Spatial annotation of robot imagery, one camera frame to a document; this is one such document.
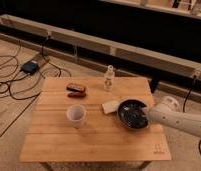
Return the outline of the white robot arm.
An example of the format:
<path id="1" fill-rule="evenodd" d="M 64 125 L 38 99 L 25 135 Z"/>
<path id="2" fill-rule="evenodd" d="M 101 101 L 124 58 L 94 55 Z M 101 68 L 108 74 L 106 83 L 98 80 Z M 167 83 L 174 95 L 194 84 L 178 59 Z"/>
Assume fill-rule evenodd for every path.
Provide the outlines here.
<path id="1" fill-rule="evenodd" d="M 164 96 L 153 107 L 144 109 L 147 119 L 201 138 L 201 114 L 178 111 L 179 102 Z"/>

